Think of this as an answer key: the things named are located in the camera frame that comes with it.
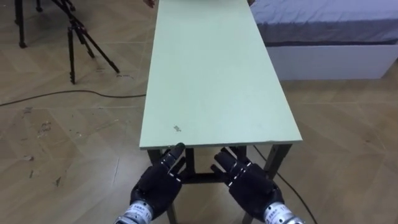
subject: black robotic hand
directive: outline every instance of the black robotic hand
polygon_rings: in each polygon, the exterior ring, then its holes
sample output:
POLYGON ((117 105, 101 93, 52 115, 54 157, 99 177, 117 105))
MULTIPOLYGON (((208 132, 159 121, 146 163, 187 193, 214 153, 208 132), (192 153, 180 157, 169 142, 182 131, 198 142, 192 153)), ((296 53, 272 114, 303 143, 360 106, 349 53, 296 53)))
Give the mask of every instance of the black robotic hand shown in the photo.
POLYGON ((182 184, 178 172, 184 165, 185 158, 182 157, 173 168, 172 166, 184 149, 185 145, 178 143, 174 149, 167 151, 157 164, 143 173, 131 191, 130 204, 138 200, 147 203, 152 209, 153 220, 171 206, 180 192, 182 184))
POLYGON ((268 179, 266 172, 247 157, 235 158, 223 148, 215 160, 226 171, 223 173, 217 166, 211 169, 225 179, 229 192, 235 201, 252 217, 264 222, 264 212, 275 202, 284 203, 282 192, 274 181, 268 179))

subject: gray mattress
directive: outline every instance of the gray mattress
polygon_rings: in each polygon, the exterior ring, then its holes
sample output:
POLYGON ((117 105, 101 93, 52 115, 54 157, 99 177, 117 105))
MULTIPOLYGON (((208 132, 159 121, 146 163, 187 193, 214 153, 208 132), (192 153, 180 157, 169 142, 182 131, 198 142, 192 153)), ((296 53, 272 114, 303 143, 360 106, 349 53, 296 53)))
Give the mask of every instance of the gray mattress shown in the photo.
POLYGON ((392 42, 398 0, 256 0, 265 43, 392 42))

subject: wire on floor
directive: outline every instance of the wire on floor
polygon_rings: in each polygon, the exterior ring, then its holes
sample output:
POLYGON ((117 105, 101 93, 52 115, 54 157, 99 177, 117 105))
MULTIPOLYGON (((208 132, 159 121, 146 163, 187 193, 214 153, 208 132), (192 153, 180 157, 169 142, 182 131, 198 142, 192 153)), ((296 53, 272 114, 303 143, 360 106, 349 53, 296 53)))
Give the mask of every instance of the wire on floor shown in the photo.
POLYGON ((102 97, 117 98, 117 99, 138 98, 138 97, 146 96, 146 94, 131 95, 131 96, 112 96, 112 95, 106 95, 106 94, 98 93, 98 92, 93 91, 93 90, 64 90, 64 91, 56 91, 56 92, 52 92, 52 93, 45 93, 45 94, 41 94, 41 95, 37 95, 37 96, 31 96, 31 97, 28 97, 28 98, 24 98, 24 99, 21 99, 21 100, 15 100, 15 101, 11 101, 11 102, 8 102, 8 103, 2 103, 2 104, 0 104, 0 107, 7 106, 7 105, 12 105, 12 104, 15 104, 15 103, 20 103, 20 102, 27 101, 27 100, 33 100, 33 99, 40 98, 40 97, 57 95, 57 94, 64 94, 64 93, 92 93, 92 94, 96 94, 96 95, 102 96, 102 97))
MULTIPOLYGON (((261 158, 267 162, 267 159, 262 155, 262 153, 260 152, 260 150, 257 148, 257 146, 254 146, 255 150, 259 153, 259 155, 261 156, 261 158)), ((307 210, 307 212, 310 214, 312 221, 314 222, 314 224, 318 224, 317 220, 315 219, 315 217, 313 216, 310 208, 308 207, 308 205, 304 202, 304 199, 300 196, 300 194, 296 191, 296 189, 294 189, 294 187, 291 186, 290 183, 288 183, 278 172, 276 173, 276 175, 278 175, 278 177, 285 182, 286 185, 288 185, 290 187, 290 189, 293 190, 294 194, 298 197, 298 199, 300 199, 300 201, 303 203, 305 209, 307 210)))

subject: silver robot wrist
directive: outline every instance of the silver robot wrist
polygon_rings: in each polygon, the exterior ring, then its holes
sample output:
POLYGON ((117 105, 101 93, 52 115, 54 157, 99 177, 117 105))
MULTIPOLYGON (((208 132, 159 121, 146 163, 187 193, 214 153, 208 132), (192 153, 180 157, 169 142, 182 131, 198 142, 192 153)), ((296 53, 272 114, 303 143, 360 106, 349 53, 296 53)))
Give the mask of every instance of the silver robot wrist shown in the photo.
POLYGON ((301 218, 295 216, 283 203, 275 202, 264 212, 266 224, 304 224, 301 218))
POLYGON ((116 219, 115 224, 149 224, 152 216, 152 208, 146 202, 138 200, 116 219))

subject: black tripod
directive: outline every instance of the black tripod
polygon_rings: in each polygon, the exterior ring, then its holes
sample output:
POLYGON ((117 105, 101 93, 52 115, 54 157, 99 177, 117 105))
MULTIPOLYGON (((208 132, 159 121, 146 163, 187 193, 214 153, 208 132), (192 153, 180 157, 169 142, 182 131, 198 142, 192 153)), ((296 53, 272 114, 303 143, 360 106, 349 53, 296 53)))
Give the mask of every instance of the black tripod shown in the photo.
POLYGON ((73 52, 73 31, 75 31, 77 37, 81 44, 84 44, 87 48, 88 55, 91 58, 95 58, 94 53, 90 46, 88 45, 85 37, 93 44, 95 49, 102 55, 107 63, 113 68, 116 73, 119 73, 117 66, 106 56, 106 54, 101 50, 98 44, 88 35, 87 30, 84 25, 70 12, 70 8, 67 5, 69 0, 52 0, 63 12, 65 12, 69 18, 70 27, 68 27, 68 47, 69 47, 69 59, 70 59, 70 81, 75 84, 75 56, 73 52))

